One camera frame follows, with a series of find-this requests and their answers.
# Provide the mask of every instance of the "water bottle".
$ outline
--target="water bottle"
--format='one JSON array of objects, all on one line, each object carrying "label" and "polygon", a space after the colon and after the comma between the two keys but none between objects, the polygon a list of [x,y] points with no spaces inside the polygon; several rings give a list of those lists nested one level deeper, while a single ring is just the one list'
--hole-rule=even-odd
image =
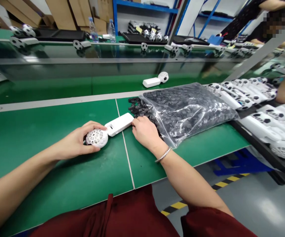
[{"label": "water bottle", "polygon": [[109,27],[108,27],[107,33],[110,35],[110,40],[111,40],[111,42],[112,42],[112,43],[115,43],[115,42],[116,42],[116,33],[115,33],[115,27],[114,27],[114,24],[113,24],[113,20],[112,20],[112,19],[110,19]]},{"label": "water bottle", "polygon": [[89,17],[89,25],[90,25],[90,35],[92,36],[93,42],[99,41],[99,36],[97,35],[95,25],[93,22],[93,18]]}]

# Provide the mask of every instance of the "hazard tape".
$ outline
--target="hazard tape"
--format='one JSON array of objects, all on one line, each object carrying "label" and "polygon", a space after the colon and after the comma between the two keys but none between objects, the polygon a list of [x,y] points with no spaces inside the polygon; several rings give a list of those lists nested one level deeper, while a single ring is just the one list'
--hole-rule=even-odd
[{"label": "hazard tape", "polygon": [[[225,186],[227,186],[228,184],[232,183],[232,182],[235,182],[239,179],[241,179],[242,177],[245,177],[245,176],[248,176],[249,173],[243,173],[243,174],[235,174],[233,176],[230,176],[228,177],[227,179],[221,181],[221,182],[218,182],[216,184],[214,184],[212,186],[212,188],[217,191]],[[168,216],[170,215],[172,212],[175,212],[176,210],[180,210],[182,209],[183,207],[186,207],[187,204],[184,200],[182,201],[179,201],[179,202],[176,202],[168,207],[166,207],[165,209],[163,209],[163,211],[161,211],[161,213],[165,216]]]}]

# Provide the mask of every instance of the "concrete floor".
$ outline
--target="concrete floor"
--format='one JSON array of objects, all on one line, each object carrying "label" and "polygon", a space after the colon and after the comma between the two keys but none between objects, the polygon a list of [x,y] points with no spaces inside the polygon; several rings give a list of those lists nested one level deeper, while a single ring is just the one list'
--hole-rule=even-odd
[{"label": "concrete floor", "polygon": [[[229,177],[217,177],[212,165],[207,163],[196,168],[210,185]],[[152,186],[159,211],[181,200],[168,179]],[[217,193],[235,218],[258,237],[285,237],[285,185],[277,185],[268,173],[250,174],[219,189]],[[168,215],[180,236],[183,236],[180,218],[187,212],[188,208],[184,207]]]}]

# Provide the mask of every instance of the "blue shelf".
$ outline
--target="blue shelf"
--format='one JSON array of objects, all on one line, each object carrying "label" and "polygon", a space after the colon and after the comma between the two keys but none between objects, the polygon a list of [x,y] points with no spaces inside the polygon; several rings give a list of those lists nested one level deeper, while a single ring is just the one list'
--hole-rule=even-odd
[{"label": "blue shelf", "polygon": [[165,7],[148,5],[148,4],[123,1],[123,0],[117,0],[116,4],[130,6],[130,7],[143,8],[143,9],[150,9],[150,10],[159,11],[159,12],[168,12],[168,13],[173,13],[173,14],[177,14],[179,11],[179,9],[165,8]]},{"label": "blue shelf", "polygon": [[[206,18],[209,17],[209,15],[205,15],[203,13],[198,14],[198,16],[206,17]],[[219,17],[219,16],[212,16],[211,20],[223,21],[223,22],[232,22],[234,19],[225,18],[225,17]]]}]

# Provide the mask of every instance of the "green workbench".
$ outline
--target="green workbench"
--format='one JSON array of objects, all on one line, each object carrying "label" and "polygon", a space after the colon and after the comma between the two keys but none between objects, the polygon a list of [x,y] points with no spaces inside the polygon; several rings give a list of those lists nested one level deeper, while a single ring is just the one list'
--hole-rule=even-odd
[{"label": "green workbench", "polygon": [[[87,121],[105,124],[115,119],[116,101],[119,114],[127,113],[127,98],[0,112],[0,177]],[[124,130],[124,137],[109,138],[98,153],[59,163],[5,223],[0,236],[101,202],[110,193],[120,195],[166,177],[131,128]],[[248,145],[231,125],[223,124],[186,139],[175,151],[197,166]]]},{"label": "green workbench", "polygon": [[[135,92],[133,97],[141,94],[146,90],[142,80],[157,76],[159,70],[169,73],[168,82],[149,89],[221,82],[240,63],[204,62],[211,51],[203,49],[189,55],[200,59],[194,62],[131,63],[131,59],[144,57],[139,47],[100,45],[86,51],[84,59],[110,59],[116,47],[115,57],[129,61],[49,64],[43,60],[80,58],[71,44],[38,45],[25,55],[11,46],[9,37],[10,31],[0,30],[0,39],[6,39],[0,42],[0,73],[8,79],[0,82],[0,177],[87,121],[105,124],[129,112],[126,93]],[[168,55],[155,47],[147,57],[154,60]],[[225,123],[186,139],[175,151],[195,167],[248,145]],[[106,200],[110,193],[120,195],[165,178],[161,165],[154,160],[127,128],[109,138],[100,152],[58,163],[0,229],[0,236],[91,206]]]}]

